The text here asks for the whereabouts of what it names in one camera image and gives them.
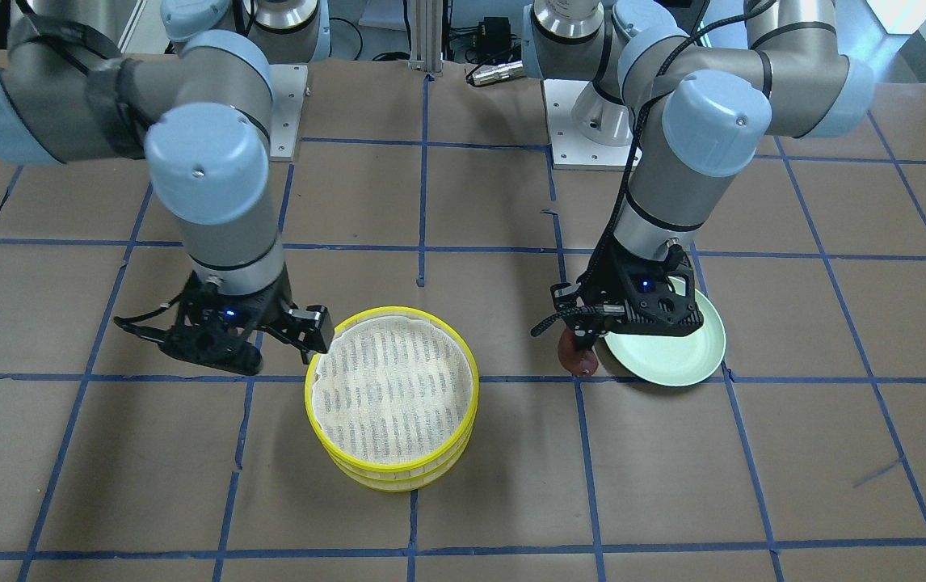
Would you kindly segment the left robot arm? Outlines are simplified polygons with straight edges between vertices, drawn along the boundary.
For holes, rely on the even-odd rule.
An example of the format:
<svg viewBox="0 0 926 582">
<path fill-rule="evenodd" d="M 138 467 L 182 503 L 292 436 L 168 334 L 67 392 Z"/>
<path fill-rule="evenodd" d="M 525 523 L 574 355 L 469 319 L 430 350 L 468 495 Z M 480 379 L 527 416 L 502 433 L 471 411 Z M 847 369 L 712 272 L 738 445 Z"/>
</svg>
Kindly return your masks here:
<svg viewBox="0 0 926 582">
<path fill-rule="evenodd" d="M 686 336 L 705 321 L 693 237 L 766 136 L 847 135 L 872 106 L 869 64 L 841 54 L 832 1 L 745 1 L 746 48 L 703 47 L 655 1 L 536 1 L 531 78 L 592 82 L 633 121 L 625 173 L 585 272 L 551 289 L 579 348 L 607 334 Z"/>
</svg>

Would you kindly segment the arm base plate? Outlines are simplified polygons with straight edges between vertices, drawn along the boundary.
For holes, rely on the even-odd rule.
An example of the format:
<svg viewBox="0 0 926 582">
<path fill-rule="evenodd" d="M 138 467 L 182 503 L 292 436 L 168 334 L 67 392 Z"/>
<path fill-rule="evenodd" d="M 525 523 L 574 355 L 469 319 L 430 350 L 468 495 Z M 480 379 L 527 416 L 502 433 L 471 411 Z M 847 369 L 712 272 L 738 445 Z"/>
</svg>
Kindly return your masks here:
<svg viewBox="0 0 926 582">
<path fill-rule="evenodd" d="M 301 136 L 301 116 L 309 93 L 305 64 L 271 64 L 275 98 L 272 103 L 270 159 L 293 162 Z"/>
<path fill-rule="evenodd" d="M 592 82 L 543 82 L 553 166 L 583 171 L 621 171 L 632 144 L 632 113 L 597 92 Z"/>
</svg>

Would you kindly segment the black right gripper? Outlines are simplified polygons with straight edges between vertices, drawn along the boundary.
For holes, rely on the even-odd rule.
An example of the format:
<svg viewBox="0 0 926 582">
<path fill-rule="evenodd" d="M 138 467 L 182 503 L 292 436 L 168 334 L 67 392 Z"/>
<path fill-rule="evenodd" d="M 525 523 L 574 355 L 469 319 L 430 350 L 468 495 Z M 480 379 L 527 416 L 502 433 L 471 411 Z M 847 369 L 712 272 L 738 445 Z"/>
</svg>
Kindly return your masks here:
<svg viewBox="0 0 926 582">
<path fill-rule="evenodd" d="M 297 308 L 285 270 L 266 287 L 242 296 L 220 294 L 217 285 L 192 273 L 177 298 L 175 323 L 161 331 L 159 345 L 175 360 L 250 376 L 263 368 L 254 344 L 257 331 L 296 348 L 304 365 L 327 354 L 334 340 L 329 309 Z"/>
</svg>

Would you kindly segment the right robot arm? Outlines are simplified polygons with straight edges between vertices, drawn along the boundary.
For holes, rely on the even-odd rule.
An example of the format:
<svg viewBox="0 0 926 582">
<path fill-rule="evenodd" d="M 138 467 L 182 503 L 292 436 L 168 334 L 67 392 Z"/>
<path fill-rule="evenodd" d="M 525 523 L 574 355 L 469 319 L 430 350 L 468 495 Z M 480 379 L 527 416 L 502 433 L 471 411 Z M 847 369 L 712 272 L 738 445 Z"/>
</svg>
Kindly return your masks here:
<svg viewBox="0 0 926 582">
<path fill-rule="evenodd" d="M 160 314 L 114 317 L 175 360 L 255 375 L 263 332 L 304 362 L 334 339 L 329 310 L 293 301 L 270 183 L 270 63 L 252 40 L 208 23 L 181 36 L 174 60 L 126 57 L 86 23 L 24 11 L 0 69 L 0 159 L 61 165 L 127 158 L 174 218 L 191 262 Z"/>
</svg>

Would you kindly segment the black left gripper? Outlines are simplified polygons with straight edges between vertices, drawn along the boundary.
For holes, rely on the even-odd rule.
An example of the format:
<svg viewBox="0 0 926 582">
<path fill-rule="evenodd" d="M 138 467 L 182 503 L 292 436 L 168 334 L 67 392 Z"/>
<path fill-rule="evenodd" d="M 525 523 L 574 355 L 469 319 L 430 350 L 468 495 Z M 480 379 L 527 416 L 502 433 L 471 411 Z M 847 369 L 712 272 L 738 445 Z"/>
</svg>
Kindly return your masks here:
<svg viewBox="0 0 926 582">
<path fill-rule="evenodd" d="M 705 317 L 695 299 L 691 259 L 680 243 L 662 261 L 629 253 L 616 240 L 596 248 L 577 283 L 552 287 L 552 320 L 575 329 L 578 351 L 607 334 L 686 336 Z"/>
</svg>

